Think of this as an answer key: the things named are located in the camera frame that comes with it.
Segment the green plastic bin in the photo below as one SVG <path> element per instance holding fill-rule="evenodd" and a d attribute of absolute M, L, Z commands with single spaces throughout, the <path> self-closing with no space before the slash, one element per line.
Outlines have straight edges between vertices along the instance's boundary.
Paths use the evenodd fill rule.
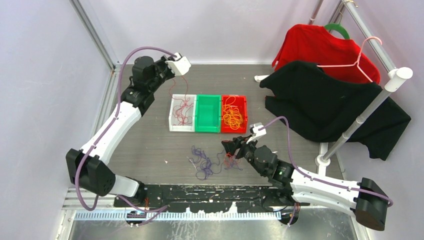
<path fill-rule="evenodd" d="M 198 94 L 196 96 L 194 130 L 197 133 L 221 132 L 221 95 Z"/>

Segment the red plastic bin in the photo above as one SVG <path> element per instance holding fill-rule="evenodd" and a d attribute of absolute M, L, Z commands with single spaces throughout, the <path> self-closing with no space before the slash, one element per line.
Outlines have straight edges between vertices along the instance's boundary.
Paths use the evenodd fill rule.
<path fill-rule="evenodd" d="M 245 134 L 248 114 L 247 99 L 244 95 L 221 96 L 220 132 L 227 134 Z"/>

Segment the white plastic bin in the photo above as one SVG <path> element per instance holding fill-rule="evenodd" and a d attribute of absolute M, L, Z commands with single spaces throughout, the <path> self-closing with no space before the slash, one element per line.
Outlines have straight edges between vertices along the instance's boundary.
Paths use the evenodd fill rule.
<path fill-rule="evenodd" d="M 195 132 L 196 94 L 172 94 L 168 115 L 170 132 Z"/>

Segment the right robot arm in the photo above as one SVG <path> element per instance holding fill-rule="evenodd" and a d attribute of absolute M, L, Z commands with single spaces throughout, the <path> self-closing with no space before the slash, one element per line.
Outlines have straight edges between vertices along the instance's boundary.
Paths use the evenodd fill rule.
<path fill-rule="evenodd" d="M 256 172 L 278 189 L 283 205 L 311 204 L 327 207 L 356 219 L 372 230 L 384 231 L 391 202 L 378 184 L 369 178 L 347 181 L 307 171 L 278 159 L 266 145 L 257 147 L 249 137 L 223 140 L 225 152 L 235 159 L 244 158 Z"/>

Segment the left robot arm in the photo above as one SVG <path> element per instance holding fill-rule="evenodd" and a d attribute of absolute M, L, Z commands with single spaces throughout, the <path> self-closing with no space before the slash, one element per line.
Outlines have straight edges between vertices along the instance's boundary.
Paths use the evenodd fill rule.
<path fill-rule="evenodd" d="M 80 149 L 72 148 L 67 152 L 65 159 L 72 184 L 100 197 L 124 196 L 135 207 L 145 202 L 145 184 L 113 173 L 108 164 L 123 137 L 155 100 L 157 89 L 175 77 L 170 66 L 175 60 L 174 56 L 162 56 L 157 61 L 142 56 L 134 61 L 130 84 L 121 94 L 111 116 L 89 142 Z"/>

